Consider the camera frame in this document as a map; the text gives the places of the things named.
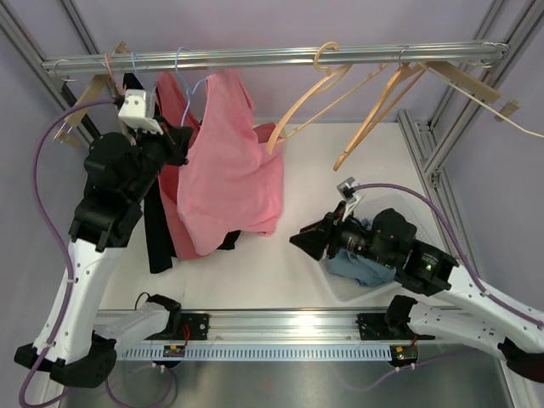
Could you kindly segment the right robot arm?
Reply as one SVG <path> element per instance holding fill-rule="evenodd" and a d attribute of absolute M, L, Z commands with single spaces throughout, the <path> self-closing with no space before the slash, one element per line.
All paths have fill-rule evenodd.
<path fill-rule="evenodd" d="M 393 208 L 366 226 L 347 213 L 345 202 L 316 223 L 300 229 L 290 242 L 320 261 L 340 251 L 361 256 L 394 271 L 407 291 L 437 298 L 464 310 L 441 312 L 413 297 L 397 295 L 384 317 L 393 337 L 446 337 L 485 351 L 533 382 L 543 380 L 543 313 L 497 290 L 447 252 L 419 241 L 417 228 Z"/>

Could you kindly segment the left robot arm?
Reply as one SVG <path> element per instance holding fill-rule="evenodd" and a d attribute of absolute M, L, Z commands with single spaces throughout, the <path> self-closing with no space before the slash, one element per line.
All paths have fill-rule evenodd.
<path fill-rule="evenodd" d="M 107 283 L 143 215 L 141 203 L 167 164 L 184 165 L 193 133 L 154 120 L 157 133 L 139 130 L 135 142 L 106 133 L 89 148 L 82 201 L 69 229 L 68 264 L 40 336 L 18 347 L 14 360 L 47 372 L 70 388 L 96 388 L 116 358 L 149 337 L 175 338 L 184 329 L 180 303 L 162 295 L 105 329 L 94 319 Z"/>

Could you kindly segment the light wooden hanger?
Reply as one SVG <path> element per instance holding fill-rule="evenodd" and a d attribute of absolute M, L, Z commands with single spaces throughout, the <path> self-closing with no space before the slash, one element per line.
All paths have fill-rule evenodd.
<path fill-rule="evenodd" d="M 315 53 L 313 58 L 313 67 L 316 71 L 323 72 L 325 76 L 320 79 L 315 85 L 313 85 L 309 90 L 307 90 L 284 114 L 284 116 L 276 123 L 275 128 L 272 134 L 269 136 L 269 139 L 266 144 L 266 151 L 271 156 L 275 151 L 277 145 L 281 145 L 287 139 L 294 136 L 300 130 L 308 126 L 310 123 L 314 122 L 316 119 L 322 117 L 325 113 L 331 110 L 333 107 L 338 105 L 341 101 L 345 100 L 351 94 L 355 93 L 357 90 L 366 85 L 371 79 L 376 77 L 378 74 L 383 72 L 387 67 L 388 63 L 381 63 L 378 67 L 371 71 L 366 78 L 349 89 L 346 93 L 338 97 L 327 107 L 323 108 L 321 111 L 310 117 L 306 122 L 297 127 L 291 133 L 286 133 L 285 126 L 292 119 L 293 115 L 300 109 L 300 107 L 308 100 L 319 94 L 323 94 L 328 89 L 336 85 L 340 80 L 342 80 L 347 73 L 351 70 L 353 63 L 347 63 L 339 66 L 337 69 L 333 70 L 329 65 L 322 65 L 320 63 L 321 55 L 326 51 L 337 52 L 340 49 L 340 46 L 337 42 L 326 42 L 324 43 L 318 51 Z"/>

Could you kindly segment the blue t shirt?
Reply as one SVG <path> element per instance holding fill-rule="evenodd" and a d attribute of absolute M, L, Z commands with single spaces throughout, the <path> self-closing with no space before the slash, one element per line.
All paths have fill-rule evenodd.
<path fill-rule="evenodd" d="M 334 258 L 325 258 L 324 263 L 331 274 L 357 281 L 363 287 L 392 282 L 395 276 L 393 269 L 343 249 L 338 249 Z"/>

